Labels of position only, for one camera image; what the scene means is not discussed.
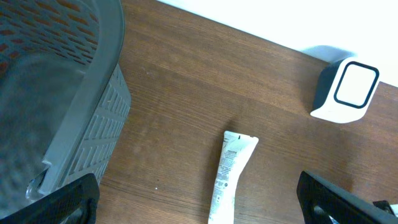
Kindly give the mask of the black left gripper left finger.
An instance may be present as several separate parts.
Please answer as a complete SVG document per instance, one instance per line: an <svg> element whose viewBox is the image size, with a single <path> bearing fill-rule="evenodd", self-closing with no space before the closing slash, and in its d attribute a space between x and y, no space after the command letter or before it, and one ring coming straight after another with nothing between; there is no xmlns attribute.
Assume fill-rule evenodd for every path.
<svg viewBox="0 0 398 224"><path fill-rule="evenodd" d="M95 223L100 190L93 173L80 177L1 223Z"/></svg>

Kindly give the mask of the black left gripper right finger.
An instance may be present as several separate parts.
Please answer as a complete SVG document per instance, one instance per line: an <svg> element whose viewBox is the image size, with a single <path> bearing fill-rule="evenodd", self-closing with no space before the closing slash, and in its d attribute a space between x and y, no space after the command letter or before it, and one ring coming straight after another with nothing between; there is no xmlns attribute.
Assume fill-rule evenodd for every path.
<svg viewBox="0 0 398 224"><path fill-rule="evenodd" d="M397 223L397 205L365 202L308 171L300 174L297 197L305 223Z"/></svg>

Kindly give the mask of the white cream tube gold cap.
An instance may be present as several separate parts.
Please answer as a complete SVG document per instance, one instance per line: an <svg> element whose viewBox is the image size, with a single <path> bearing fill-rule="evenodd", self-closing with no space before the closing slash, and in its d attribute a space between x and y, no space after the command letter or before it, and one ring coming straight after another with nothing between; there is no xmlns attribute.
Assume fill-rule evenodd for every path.
<svg viewBox="0 0 398 224"><path fill-rule="evenodd" d="M234 222L234 204L238 180L258 142L259 139L254 136L231 131L224 132L208 216L209 224Z"/></svg>

